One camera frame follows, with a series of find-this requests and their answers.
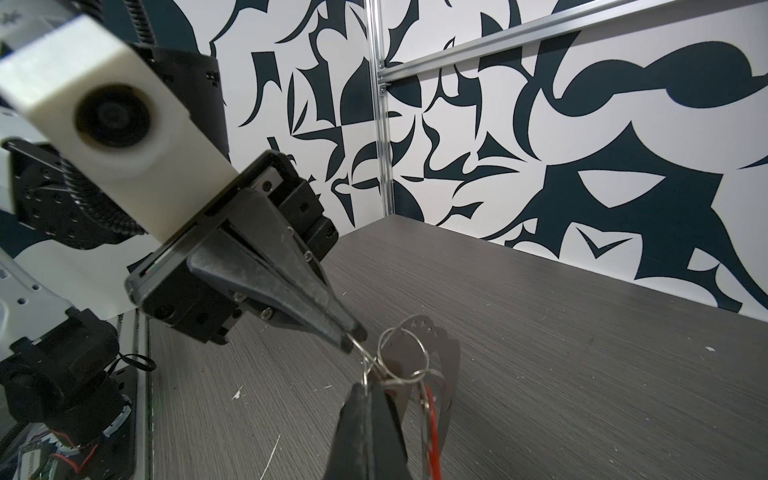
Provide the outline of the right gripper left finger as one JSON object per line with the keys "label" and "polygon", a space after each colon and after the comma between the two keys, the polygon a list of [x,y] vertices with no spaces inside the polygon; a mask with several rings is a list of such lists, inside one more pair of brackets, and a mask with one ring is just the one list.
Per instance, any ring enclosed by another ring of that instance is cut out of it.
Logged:
{"label": "right gripper left finger", "polygon": [[372,479],[370,389],[355,383],[340,412],[324,479]]}

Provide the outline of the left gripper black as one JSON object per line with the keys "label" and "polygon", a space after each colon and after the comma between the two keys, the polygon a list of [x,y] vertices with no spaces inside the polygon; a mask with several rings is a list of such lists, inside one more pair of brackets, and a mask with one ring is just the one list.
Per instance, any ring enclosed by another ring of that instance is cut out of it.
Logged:
{"label": "left gripper black", "polygon": [[203,343],[224,344],[251,312],[349,353],[368,332],[319,264],[337,238],[289,157],[267,150],[140,263],[126,290],[144,314]]}

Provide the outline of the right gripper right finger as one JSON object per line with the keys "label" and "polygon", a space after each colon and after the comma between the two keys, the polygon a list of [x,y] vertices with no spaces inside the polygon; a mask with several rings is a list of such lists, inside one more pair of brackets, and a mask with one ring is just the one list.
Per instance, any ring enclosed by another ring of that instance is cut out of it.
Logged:
{"label": "right gripper right finger", "polygon": [[379,383],[371,385],[371,421],[371,478],[411,479],[397,407]]}

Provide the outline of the red key tag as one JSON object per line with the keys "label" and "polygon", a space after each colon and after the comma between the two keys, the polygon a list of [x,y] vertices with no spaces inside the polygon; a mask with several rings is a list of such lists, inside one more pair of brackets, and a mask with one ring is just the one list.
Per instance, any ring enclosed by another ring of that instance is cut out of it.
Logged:
{"label": "red key tag", "polygon": [[426,384],[423,384],[423,400],[426,418],[425,446],[428,478],[432,480],[441,480],[442,472],[438,449],[437,416],[435,413],[433,396]]}

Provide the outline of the perforated metal ring plate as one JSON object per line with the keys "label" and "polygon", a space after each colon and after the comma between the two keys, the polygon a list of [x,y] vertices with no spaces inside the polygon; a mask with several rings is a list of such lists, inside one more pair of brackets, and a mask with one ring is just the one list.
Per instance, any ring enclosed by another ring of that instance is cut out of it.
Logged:
{"label": "perforated metal ring plate", "polygon": [[430,317],[413,315],[381,334],[376,354],[386,377],[384,388],[393,395],[400,419],[405,417],[411,396],[421,383],[437,385],[433,400],[437,407],[438,449],[442,450],[458,386],[458,340]]}

